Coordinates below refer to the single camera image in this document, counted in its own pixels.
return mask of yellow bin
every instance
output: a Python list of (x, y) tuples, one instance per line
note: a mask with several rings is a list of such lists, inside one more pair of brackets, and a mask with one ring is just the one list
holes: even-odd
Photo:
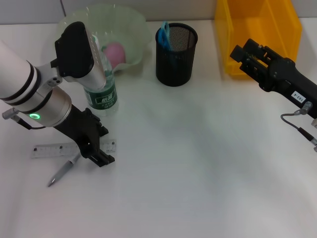
[(296, 60), (302, 25), (291, 0), (218, 0), (215, 25), (225, 72), (230, 75), (244, 74), (230, 54), (249, 38)]

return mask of ruler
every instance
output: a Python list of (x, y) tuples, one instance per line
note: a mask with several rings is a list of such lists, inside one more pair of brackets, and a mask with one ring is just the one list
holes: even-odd
[[(106, 153), (115, 153), (116, 140), (103, 140), (100, 141), (100, 148)], [(75, 156), (79, 152), (79, 148), (75, 142), (71, 143), (58, 143), (47, 145), (35, 145), (32, 150), (31, 158), (52, 158), (61, 156)]]

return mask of pen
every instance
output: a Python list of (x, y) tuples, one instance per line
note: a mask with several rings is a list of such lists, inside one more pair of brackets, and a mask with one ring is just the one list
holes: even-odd
[(71, 161), (68, 160), (58, 171), (57, 173), (51, 178), (50, 182), (48, 183), (48, 187), (52, 186), (54, 183), (59, 181), (79, 160), (81, 154), (78, 153), (75, 158)]

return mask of pen holder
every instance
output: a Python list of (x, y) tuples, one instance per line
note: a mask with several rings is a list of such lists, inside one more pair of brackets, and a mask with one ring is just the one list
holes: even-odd
[(156, 75), (158, 80), (170, 87), (187, 83), (192, 75), (195, 47), (198, 36), (196, 31), (182, 23), (169, 24), (171, 50), (158, 41), (159, 31), (155, 35), (157, 43)]

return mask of translucent green bowl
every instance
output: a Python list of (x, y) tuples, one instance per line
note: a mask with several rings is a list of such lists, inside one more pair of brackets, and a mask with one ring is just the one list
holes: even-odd
[(152, 40), (145, 17), (136, 10), (116, 4), (96, 4), (66, 16), (57, 27), (57, 38), (75, 21), (82, 21), (96, 35), (102, 46), (119, 42), (125, 50), (126, 63), (113, 71), (124, 70), (141, 62), (144, 47)]

